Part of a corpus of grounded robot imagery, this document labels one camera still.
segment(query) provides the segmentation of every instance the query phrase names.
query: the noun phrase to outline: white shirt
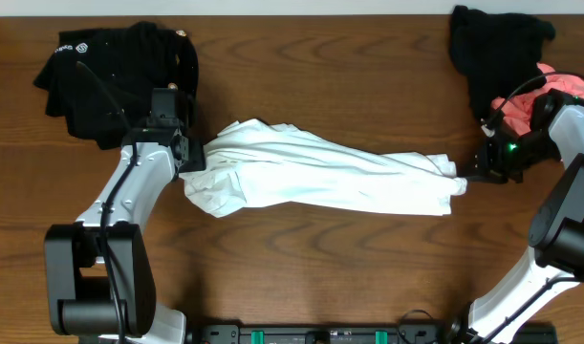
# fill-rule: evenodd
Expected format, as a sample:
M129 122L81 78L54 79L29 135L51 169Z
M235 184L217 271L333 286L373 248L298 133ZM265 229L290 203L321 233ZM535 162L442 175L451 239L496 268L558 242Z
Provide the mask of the white shirt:
M205 157L205 171L180 177L187 198L215 217L284 202L445 215L467 185L445 154L380 156L258 119L232 123L205 145Z

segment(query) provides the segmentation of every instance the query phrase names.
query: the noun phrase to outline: wood grain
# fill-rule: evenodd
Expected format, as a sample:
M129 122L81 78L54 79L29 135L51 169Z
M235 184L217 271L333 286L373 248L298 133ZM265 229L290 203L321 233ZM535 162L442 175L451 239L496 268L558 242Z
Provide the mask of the wood grain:
M140 19L191 33L204 140L261 118L374 153L462 163L481 139L446 53L446 16L0 18L0 343L75 341L49 325L43 237L93 201L119 158L45 116L47 94L32 80L57 32ZM547 19L557 38L544 60L584 73L584 16ZM416 308L447 318L521 256L561 173L550 161L522 184L472 184L446 217L281 204L214 219L177 182L145 242L160 300L191 321L393 323ZM553 322L562 343L584 343L584 286L535 320Z

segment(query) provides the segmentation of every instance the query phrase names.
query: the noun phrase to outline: white wall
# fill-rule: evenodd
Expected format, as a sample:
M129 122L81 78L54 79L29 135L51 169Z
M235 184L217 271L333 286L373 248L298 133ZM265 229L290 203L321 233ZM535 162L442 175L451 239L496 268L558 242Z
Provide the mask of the white wall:
M0 0L0 16L584 13L584 0Z

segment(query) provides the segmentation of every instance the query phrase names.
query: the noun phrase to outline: pink cloth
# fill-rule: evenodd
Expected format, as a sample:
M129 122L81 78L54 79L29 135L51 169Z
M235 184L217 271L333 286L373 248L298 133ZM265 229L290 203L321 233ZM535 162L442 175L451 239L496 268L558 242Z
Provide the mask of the pink cloth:
M551 66L544 63L538 63L538 68L542 73L554 72ZM556 89L569 93L573 96L584 98L584 81L579 77L572 75L550 75L546 76L547 83L529 93L511 99L502 111L504 112L504 122L515 133L521 135L530 132L531 110L533 109L533 101L540 95L544 95L550 89ZM491 107L497 109L504 100L500 97L491 101Z

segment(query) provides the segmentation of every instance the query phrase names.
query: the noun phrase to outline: clothing pile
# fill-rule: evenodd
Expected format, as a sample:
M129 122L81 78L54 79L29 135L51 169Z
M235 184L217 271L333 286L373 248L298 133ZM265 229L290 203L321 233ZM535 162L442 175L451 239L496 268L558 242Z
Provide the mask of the clothing pile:
M477 120L488 118L504 98L529 79L555 69L544 63L542 45L555 39L547 21L519 14L486 14L456 6L450 18L449 54L467 77L470 108ZM504 123L517 135L530 131L533 101L550 89L584 98L584 81L571 75L549 75L522 89L505 104Z
M196 96L198 58L183 31L140 22L127 29L91 29L59 34L59 47L34 85L49 91L45 113L66 119L71 136L119 147L124 125L102 92L77 70L83 62L124 109L131 125L148 116L154 88L174 83Z

